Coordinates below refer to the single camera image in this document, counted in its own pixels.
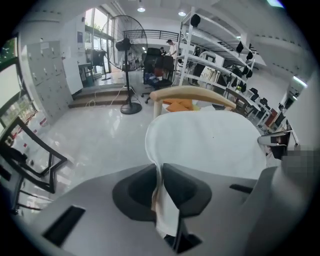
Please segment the black framed window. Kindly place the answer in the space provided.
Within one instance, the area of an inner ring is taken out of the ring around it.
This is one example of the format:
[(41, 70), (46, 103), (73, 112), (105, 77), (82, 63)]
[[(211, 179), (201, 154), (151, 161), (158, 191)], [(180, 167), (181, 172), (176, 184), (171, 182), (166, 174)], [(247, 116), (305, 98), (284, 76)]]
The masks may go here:
[(35, 112), (20, 67), (18, 37), (13, 36), (0, 48), (0, 133), (16, 117), (27, 122)]

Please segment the white table with black legs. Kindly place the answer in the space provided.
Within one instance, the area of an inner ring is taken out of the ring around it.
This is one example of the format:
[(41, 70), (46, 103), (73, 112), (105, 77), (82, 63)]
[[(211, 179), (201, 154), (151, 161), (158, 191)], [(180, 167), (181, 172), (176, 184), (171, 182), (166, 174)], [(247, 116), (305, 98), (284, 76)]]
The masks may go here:
[[(26, 163), (16, 160), (14, 155), (8, 149), (5, 141), (11, 135), (12, 130), (19, 126), (36, 144), (49, 153), (48, 165), (42, 172), (36, 172)], [(37, 187), (54, 194), (55, 193), (55, 172), (64, 165), (68, 159), (62, 154), (43, 142), (28, 126), (16, 117), (11, 124), (4, 129), (0, 135), (0, 156), (23, 178), (29, 180)]]

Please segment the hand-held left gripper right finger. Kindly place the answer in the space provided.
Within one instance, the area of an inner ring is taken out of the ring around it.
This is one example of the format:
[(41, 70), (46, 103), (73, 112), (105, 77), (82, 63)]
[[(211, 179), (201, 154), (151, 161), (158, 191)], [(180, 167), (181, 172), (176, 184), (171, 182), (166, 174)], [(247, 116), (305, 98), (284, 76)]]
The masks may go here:
[(259, 181), (164, 165), (164, 188), (178, 209), (163, 256), (249, 256)]

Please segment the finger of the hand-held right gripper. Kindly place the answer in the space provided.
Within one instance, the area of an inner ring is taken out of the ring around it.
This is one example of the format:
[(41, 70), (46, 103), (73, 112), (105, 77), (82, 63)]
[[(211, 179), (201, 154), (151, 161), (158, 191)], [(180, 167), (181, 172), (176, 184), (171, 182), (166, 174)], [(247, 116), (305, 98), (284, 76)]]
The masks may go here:
[(288, 146), (287, 145), (277, 145), (270, 147), (273, 157), (278, 160), (282, 160), (284, 156), (288, 155)]
[(270, 146), (270, 147), (279, 147), (279, 146), (288, 146), (290, 140), (291, 132), (290, 131), (280, 131), (275, 133), (269, 133), (261, 135), (258, 137), (257, 142), (260, 145)]

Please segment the white seat cushion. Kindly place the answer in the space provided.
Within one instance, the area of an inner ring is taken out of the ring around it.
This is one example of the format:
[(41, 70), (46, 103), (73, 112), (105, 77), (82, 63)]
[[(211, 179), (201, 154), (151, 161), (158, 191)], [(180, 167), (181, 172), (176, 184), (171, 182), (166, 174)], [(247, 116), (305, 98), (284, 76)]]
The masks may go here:
[(267, 167), (260, 132), (244, 116), (226, 110), (161, 114), (148, 126), (145, 151), (160, 181), (152, 205), (161, 237), (175, 236), (178, 208), (164, 188), (164, 164), (177, 164), (214, 175), (257, 179)]

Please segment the green bin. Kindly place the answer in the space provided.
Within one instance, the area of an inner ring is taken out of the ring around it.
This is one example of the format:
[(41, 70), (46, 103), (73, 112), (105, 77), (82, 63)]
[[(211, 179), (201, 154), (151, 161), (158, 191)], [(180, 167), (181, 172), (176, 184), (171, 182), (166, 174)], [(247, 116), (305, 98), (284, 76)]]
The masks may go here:
[(94, 86), (94, 83), (95, 83), (95, 80), (94, 80), (94, 76), (92, 75), (91, 72), (86, 72), (85, 73), (85, 82), (84, 82), (84, 87), (93, 87)]

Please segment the black clothes rack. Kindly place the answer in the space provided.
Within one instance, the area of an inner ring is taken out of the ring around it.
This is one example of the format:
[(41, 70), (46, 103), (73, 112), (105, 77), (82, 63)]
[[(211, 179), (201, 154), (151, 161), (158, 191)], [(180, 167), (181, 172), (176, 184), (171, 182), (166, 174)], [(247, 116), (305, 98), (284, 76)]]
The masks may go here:
[(96, 50), (94, 48), (87, 47), (85, 49), (86, 61), (90, 63), (93, 67), (105, 66), (104, 58), (107, 56), (107, 52), (104, 50)]

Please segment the white seat wooden chair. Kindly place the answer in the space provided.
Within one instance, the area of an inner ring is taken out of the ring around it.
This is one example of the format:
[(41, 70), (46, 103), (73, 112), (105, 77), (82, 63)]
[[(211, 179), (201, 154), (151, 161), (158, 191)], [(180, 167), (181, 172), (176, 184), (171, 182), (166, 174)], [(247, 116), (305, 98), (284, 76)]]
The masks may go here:
[(236, 109), (236, 104), (222, 95), (201, 87), (192, 85), (179, 85), (166, 87), (155, 90), (150, 93), (150, 99), (154, 101), (153, 118), (157, 118), (162, 114), (164, 99), (188, 99), (208, 102), (212, 104), (220, 104), (225, 106), (229, 111)]

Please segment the black office chair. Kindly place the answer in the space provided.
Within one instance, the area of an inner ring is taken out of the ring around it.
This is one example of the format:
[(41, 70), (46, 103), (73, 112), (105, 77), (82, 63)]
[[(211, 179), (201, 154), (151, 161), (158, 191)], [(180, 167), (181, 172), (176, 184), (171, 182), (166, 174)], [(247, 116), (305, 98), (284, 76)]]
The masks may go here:
[[(143, 92), (141, 97), (149, 95), (153, 91), (167, 88), (173, 84), (174, 75), (174, 59), (169, 56), (161, 56), (161, 51), (159, 48), (148, 48), (147, 53), (144, 58), (144, 68), (143, 68), (143, 84), (147, 85), (147, 89), (150, 91)], [(146, 83), (144, 76), (145, 73), (153, 73), (159, 78), (157, 83)]]

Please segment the dark blue chair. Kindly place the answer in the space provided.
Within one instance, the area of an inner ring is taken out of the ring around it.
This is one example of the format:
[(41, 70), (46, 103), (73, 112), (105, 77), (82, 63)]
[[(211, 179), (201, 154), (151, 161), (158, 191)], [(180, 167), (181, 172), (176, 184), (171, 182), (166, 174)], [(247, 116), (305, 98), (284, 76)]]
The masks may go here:
[(1, 153), (4, 153), (9, 160), (17, 164), (26, 164), (28, 157), (6, 144), (0, 145), (0, 194), (8, 211), (11, 214), (17, 215), (19, 208), (17, 206), (17, 200), (23, 178), (8, 164)]

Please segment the white shelving rack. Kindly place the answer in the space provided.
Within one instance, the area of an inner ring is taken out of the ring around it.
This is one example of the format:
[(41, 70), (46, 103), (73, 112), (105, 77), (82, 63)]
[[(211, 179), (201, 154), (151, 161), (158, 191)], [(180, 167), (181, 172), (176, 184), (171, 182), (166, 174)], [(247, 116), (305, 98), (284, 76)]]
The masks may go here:
[(246, 87), (256, 53), (250, 44), (195, 7), (182, 18), (175, 59), (176, 85), (193, 85), (226, 93)]

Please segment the grey locker cabinet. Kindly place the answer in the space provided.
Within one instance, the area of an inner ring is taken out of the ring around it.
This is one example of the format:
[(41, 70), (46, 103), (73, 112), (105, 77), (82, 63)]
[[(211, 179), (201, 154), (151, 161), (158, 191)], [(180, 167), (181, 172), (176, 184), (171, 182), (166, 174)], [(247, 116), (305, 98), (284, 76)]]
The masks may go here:
[(27, 44), (22, 50), (25, 83), (35, 105), (50, 124), (55, 123), (73, 102), (64, 70), (59, 41)]

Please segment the black railing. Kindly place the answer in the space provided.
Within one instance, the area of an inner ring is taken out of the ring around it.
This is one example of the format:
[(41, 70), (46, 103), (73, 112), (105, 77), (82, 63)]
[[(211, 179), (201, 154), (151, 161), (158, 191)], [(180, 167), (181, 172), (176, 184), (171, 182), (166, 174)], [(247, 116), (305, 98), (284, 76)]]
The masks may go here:
[(125, 30), (123, 32), (125, 38), (130, 39), (158, 39), (158, 40), (172, 40), (178, 41), (179, 34), (176, 32), (155, 30), (155, 29), (135, 29)]

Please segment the small orange pillow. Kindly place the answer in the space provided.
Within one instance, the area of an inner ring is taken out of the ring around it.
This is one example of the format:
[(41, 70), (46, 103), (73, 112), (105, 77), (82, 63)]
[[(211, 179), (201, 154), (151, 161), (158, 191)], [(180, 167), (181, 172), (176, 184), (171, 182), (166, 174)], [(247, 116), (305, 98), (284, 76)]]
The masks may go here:
[(166, 108), (168, 112), (192, 111), (193, 109), (192, 101), (189, 100), (174, 101)]

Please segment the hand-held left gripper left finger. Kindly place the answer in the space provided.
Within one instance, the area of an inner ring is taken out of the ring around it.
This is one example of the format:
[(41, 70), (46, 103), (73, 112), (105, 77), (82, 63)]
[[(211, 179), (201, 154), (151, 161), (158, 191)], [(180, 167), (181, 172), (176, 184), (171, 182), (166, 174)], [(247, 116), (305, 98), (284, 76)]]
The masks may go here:
[(175, 256), (156, 230), (153, 164), (86, 180), (40, 211), (31, 223), (54, 255)]

